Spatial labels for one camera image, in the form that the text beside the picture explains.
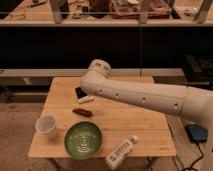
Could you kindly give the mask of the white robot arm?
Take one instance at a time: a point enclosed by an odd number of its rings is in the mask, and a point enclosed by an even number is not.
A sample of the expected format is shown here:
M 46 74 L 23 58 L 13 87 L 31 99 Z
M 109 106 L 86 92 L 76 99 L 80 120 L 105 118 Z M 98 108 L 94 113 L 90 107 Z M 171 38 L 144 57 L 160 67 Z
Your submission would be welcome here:
M 93 60 L 80 79 L 81 89 L 95 95 L 192 121 L 208 130 L 200 171 L 213 171 L 213 91 L 183 85 L 111 80 L 111 66 Z

